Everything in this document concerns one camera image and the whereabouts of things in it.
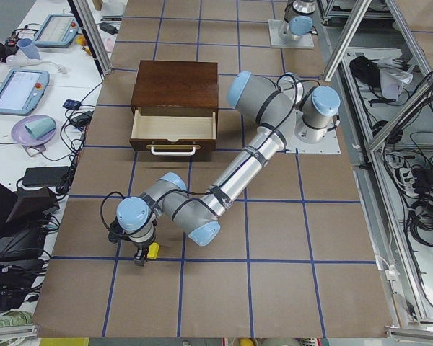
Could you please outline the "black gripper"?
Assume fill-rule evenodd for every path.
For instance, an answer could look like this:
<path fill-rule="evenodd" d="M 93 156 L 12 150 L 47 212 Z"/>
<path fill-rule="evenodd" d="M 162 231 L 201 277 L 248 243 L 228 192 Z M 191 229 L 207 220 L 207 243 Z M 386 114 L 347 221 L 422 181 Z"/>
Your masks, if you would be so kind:
<path fill-rule="evenodd" d="M 108 226 L 108 231 L 109 242 L 116 244 L 119 241 L 129 241 L 137 247 L 138 249 L 133 257 L 133 262 L 136 266 L 145 266 L 147 261 L 147 247 L 155 241 L 155 228 L 153 226 L 151 226 L 144 235 L 138 235 L 138 233 L 127 234 L 117 221 L 113 221 Z"/>

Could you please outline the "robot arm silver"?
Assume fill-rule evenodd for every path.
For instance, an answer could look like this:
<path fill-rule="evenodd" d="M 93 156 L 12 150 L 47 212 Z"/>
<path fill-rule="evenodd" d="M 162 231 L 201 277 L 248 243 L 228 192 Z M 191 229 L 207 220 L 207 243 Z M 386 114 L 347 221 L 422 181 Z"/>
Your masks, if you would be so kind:
<path fill-rule="evenodd" d="M 240 72 L 227 102 L 257 125 L 255 137 L 205 192 L 189 191 L 177 174 L 168 172 L 139 196 L 122 198 L 113 222 L 104 225 L 109 242 L 131 242 L 137 248 L 134 262 L 142 266 L 156 239 L 157 219 L 163 215 L 200 247 L 213 241 L 221 228 L 219 218 L 271 157 L 287 148 L 290 138 L 316 144 L 333 129 L 330 124 L 341 104 L 338 92 L 314 86 L 298 97 L 297 85 L 291 86 L 293 92 L 287 94 L 270 79 Z"/>
<path fill-rule="evenodd" d="M 284 43 L 299 40 L 309 34 L 313 27 L 312 14 L 316 10 L 314 0 L 288 0 L 284 18 L 278 29 Z"/>

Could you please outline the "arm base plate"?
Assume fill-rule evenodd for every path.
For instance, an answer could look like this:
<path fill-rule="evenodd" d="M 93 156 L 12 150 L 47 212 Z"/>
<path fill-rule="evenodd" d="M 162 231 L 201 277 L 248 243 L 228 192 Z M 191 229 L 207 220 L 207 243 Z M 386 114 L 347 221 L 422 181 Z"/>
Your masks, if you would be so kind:
<path fill-rule="evenodd" d="M 341 153 L 336 130 L 312 129 L 297 118 L 293 136 L 287 141 L 286 152 L 291 154 L 333 154 Z"/>
<path fill-rule="evenodd" d="M 314 42 L 310 33 L 295 35 L 284 20 L 270 19 L 268 21 L 268 31 L 272 48 L 314 48 Z"/>

